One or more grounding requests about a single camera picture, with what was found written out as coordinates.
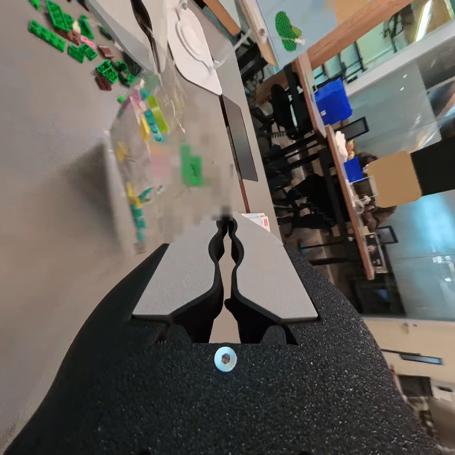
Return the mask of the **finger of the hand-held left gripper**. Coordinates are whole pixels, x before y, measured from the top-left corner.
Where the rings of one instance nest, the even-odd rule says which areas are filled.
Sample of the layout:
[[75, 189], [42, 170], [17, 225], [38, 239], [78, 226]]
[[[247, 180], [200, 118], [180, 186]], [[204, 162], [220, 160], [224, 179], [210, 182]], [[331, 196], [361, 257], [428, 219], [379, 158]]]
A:
[[149, 37], [130, 0], [86, 0], [86, 7], [108, 33], [146, 71], [156, 73], [155, 56]]
[[166, 69], [168, 51], [168, 17], [165, 0], [139, 0], [137, 10], [151, 44], [157, 72]]

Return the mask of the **white book stand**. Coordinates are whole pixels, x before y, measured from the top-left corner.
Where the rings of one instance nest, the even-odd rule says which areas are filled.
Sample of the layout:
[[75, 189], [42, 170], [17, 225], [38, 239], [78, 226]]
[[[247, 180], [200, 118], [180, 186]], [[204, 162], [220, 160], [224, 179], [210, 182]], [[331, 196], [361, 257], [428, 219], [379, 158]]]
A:
[[199, 88], [225, 95], [218, 77], [220, 69], [228, 68], [228, 59], [234, 51], [246, 43], [252, 30], [240, 38], [234, 46], [227, 42], [215, 52], [209, 48], [203, 27], [188, 1], [166, 1], [168, 20], [168, 46], [175, 66], [181, 76]]

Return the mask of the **pile of loose lego pieces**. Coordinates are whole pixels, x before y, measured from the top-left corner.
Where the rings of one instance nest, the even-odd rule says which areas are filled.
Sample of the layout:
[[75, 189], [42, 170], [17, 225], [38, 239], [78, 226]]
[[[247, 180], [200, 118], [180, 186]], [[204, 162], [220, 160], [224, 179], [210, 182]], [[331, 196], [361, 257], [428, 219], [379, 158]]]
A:
[[94, 80], [101, 91], [111, 91], [116, 83], [125, 88], [131, 88], [142, 68], [126, 52], [119, 49], [113, 52], [117, 45], [105, 26], [97, 24], [101, 37], [109, 44], [97, 43], [86, 14], [81, 14], [75, 19], [65, 12], [55, 1], [29, 1], [36, 9], [45, 8], [44, 16], [48, 25], [43, 25], [37, 20], [30, 20], [28, 31], [47, 43], [49, 46], [65, 53], [76, 62], [83, 64], [100, 59], [94, 69]]

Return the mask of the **tan rounded board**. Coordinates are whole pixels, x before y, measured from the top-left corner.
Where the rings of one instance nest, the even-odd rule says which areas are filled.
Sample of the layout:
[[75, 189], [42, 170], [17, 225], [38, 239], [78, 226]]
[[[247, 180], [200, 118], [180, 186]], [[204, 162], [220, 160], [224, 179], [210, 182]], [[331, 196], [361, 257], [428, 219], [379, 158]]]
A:
[[380, 208], [401, 206], [422, 197], [411, 153], [399, 151], [370, 162], [366, 167], [376, 205]]

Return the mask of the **blue plastic bin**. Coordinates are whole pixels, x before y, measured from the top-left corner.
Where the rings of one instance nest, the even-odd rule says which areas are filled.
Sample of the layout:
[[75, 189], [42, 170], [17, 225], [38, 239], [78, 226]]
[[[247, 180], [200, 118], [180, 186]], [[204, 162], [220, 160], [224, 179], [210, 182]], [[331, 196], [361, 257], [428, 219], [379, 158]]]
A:
[[359, 182], [364, 179], [363, 168], [361, 167], [358, 156], [344, 162], [344, 171], [349, 183]]

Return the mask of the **wooden desk with black legs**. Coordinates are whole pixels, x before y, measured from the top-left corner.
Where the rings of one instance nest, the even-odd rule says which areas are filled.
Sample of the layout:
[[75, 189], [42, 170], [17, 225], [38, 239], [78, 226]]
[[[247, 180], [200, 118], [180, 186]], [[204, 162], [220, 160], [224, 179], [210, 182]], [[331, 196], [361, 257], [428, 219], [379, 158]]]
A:
[[[319, 151], [319, 160], [321, 163], [321, 168], [323, 170], [324, 178], [326, 180], [328, 193], [333, 205], [334, 213], [336, 215], [340, 235], [345, 245], [349, 244], [350, 237], [353, 238], [352, 241], [356, 244], [354, 260], [361, 261], [367, 279], [372, 280], [374, 278], [374, 269], [365, 240], [365, 227], [360, 214], [358, 214], [355, 209], [355, 197], [351, 194], [350, 184], [346, 179], [344, 164], [340, 160], [333, 128], [330, 125], [326, 126], [323, 123], [321, 114], [316, 105], [313, 90], [313, 70], [311, 68], [308, 53], [304, 52], [300, 54], [295, 59], [294, 66], [295, 71], [299, 76], [300, 86], [303, 89], [304, 99], [312, 122], [312, 126], [314, 128], [314, 132], [323, 147]], [[336, 175], [338, 177], [340, 189], [343, 195], [344, 205], [346, 206], [349, 215], [352, 230], [351, 233], [349, 233], [346, 222], [342, 216], [342, 204], [335, 190], [334, 179], [331, 176], [330, 170], [332, 168], [335, 169]]]

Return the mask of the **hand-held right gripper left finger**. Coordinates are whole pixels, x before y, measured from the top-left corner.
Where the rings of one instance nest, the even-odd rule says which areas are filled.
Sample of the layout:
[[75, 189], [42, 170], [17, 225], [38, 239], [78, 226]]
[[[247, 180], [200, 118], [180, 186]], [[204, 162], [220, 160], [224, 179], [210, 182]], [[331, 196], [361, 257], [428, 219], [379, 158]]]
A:
[[208, 343], [223, 308], [219, 259], [225, 224], [203, 220], [168, 245], [132, 316], [185, 328], [192, 342]]

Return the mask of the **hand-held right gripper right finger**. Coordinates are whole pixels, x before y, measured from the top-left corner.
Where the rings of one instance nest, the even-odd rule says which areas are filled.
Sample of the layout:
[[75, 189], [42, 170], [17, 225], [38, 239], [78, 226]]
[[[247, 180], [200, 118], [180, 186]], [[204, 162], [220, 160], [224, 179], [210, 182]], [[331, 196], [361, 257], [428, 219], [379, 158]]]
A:
[[238, 212], [228, 233], [235, 266], [225, 304], [237, 322], [240, 342], [259, 344], [270, 327], [278, 326], [284, 340], [295, 344], [288, 326], [315, 322], [319, 315], [283, 243]]

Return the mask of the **stack of blue bins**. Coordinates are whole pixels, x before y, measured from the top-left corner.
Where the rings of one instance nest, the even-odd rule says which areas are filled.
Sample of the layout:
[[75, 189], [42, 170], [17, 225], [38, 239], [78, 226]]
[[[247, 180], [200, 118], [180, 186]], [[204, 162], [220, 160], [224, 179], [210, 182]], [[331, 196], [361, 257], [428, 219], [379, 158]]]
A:
[[326, 126], [343, 122], [353, 114], [341, 78], [328, 82], [319, 88], [314, 96], [322, 121]]

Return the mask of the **open instruction booklet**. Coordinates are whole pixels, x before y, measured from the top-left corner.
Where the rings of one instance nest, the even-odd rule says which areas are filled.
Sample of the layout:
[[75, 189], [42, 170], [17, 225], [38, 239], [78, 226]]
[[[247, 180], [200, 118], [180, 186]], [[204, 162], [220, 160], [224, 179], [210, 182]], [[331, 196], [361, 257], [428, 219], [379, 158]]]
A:
[[239, 1], [265, 61], [283, 68], [338, 26], [335, 1]]

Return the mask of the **clear bag of colourful lego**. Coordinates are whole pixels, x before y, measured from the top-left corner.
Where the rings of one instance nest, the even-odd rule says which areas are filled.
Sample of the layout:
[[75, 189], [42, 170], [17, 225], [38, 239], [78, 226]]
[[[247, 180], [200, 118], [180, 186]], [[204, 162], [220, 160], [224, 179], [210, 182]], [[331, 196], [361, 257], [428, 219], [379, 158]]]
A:
[[175, 79], [145, 73], [120, 101], [103, 142], [113, 228], [129, 258], [223, 212], [223, 179], [199, 127], [187, 138], [186, 97]]

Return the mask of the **black office chair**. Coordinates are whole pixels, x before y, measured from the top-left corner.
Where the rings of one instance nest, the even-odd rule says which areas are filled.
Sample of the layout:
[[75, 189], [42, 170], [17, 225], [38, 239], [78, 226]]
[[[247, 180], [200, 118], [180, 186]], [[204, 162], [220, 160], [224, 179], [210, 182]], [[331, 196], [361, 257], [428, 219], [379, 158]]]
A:
[[298, 139], [298, 129], [293, 121], [291, 102], [287, 92], [279, 84], [271, 87], [270, 103], [273, 109], [273, 119], [278, 127], [278, 131], [286, 135], [291, 140]]

